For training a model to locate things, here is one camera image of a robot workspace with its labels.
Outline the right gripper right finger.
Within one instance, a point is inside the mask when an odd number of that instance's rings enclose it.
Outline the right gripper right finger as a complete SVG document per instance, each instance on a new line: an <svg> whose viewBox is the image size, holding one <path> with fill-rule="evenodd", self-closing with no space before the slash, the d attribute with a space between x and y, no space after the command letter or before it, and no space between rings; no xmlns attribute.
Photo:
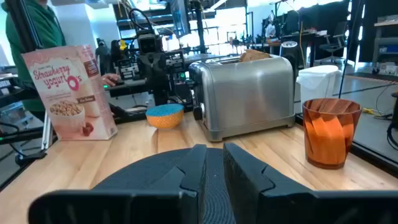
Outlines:
<svg viewBox="0 0 398 224"><path fill-rule="evenodd" d="M395 190L312 190L233 143L223 166L237 223L397 224Z"/></svg>

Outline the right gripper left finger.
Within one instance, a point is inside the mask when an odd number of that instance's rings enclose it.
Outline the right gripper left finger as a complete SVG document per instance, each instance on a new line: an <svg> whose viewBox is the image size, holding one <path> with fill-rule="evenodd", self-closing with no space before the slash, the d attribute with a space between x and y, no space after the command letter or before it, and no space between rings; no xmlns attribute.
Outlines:
<svg viewBox="0 0 398 224"><path fill-rule="evenodd" d="M206 146L199 144L149 189L56 190L35 199L29 223L200 223Z"/></svg>

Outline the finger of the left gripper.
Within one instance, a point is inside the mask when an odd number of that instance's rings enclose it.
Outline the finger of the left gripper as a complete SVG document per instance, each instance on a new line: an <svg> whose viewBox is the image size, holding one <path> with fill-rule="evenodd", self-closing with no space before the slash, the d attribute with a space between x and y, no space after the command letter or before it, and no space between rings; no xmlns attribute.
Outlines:
<svg viewBox="0 0 398 224"><path fill-rule="evenodd" d="M154 77L155 76L155 56L154 55L146 55L144 56L144 68L145 68L145 75L147 77Z"/></svg>
<svg viewBox="0 0 398 224"><path fill-rule="evenodd" d="M165 55L158 55L157 59L157 73L158 76L166 76L168 72L168 66Z"/></svg>

